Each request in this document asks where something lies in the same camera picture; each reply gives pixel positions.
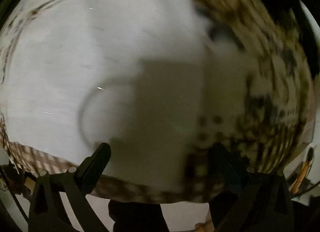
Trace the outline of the white knit garment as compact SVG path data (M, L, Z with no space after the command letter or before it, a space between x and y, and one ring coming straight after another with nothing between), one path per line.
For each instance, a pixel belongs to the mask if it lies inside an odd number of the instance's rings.
M11 143L79 164L105 142L105 175L172 192L244 49L193 0L22 0L1 45Z

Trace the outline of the floral bed cover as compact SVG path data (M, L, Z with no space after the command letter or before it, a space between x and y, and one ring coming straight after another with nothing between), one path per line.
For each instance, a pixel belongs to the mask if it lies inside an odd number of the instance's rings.
M21 1L10 13L1 34ZM283 21L278 22L271 16L271 8L275 6L271 0L193 2L204 8L211 19L230 27L244 49L238 57L223 59L226 77L216 89L222 94L224 105L221 112L214 113L212 120L201 126L208 139L197 138L190 153L221 143L228 152L248 159L248 165L257 172L282 169L299 146L310 121L314 94L294 13L281 6L278 14ZM80 164L11 143L2 111L1 148L18 169L35 175L43 170L61 173ZM93 190L94 196L157 204L188 201L183 196L183 183L181 191L163 191L110 177L104 171Z

